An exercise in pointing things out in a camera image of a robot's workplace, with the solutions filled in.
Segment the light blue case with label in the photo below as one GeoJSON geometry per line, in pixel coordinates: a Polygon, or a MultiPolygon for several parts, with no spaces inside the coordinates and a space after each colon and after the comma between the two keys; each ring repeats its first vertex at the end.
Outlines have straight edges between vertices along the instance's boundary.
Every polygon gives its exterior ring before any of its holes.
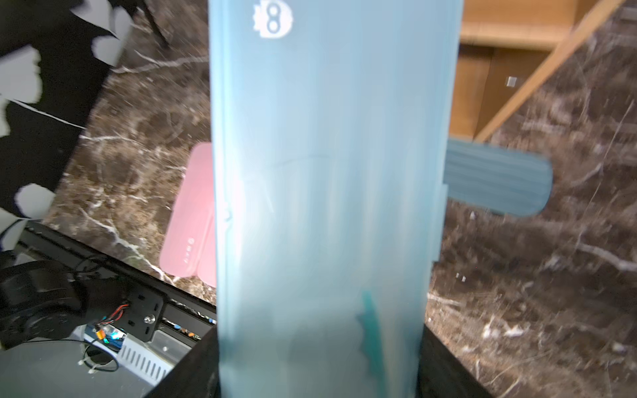
{"type": "Polygon", "coordinates": [[[461,1],[212,1],[225,397],[413,397],[461,1]]]}

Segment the light blue ribbed pencil case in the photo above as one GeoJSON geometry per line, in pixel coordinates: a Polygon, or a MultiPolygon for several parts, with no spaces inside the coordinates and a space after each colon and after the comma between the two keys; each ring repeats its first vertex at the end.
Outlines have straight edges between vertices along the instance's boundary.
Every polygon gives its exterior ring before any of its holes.
{"type": "Polygon", "coordinates": [[[530,217],[546,207],[553,169],[537,154],[450,139],[444,184],[456,202],[501,215],[530,217]]]}

